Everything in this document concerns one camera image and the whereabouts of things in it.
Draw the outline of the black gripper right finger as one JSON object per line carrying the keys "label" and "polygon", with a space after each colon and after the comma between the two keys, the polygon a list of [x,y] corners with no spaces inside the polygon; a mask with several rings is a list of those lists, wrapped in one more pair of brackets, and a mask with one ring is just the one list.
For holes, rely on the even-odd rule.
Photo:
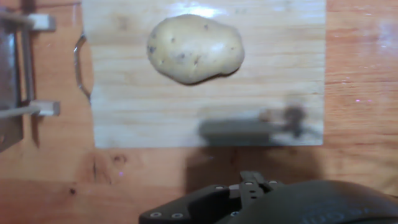
{"label": "black gripper right finger", "polygon": [[284,184],[282,182],[276,181],[276,180],[266,180],[263,183],[263,189],[265,192],[270,192],[273,190],[276,190],[278,188],[283,187]]}

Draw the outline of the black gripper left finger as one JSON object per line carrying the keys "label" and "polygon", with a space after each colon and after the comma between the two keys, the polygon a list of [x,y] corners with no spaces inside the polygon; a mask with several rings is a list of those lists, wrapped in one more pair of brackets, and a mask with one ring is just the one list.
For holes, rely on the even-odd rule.
{"label": "black gripper left finger", "polygon": [[268,181],[259,172],[243,171],[239,184],[210,185],[146,211],[139,224],[227,223],[268,191]]}

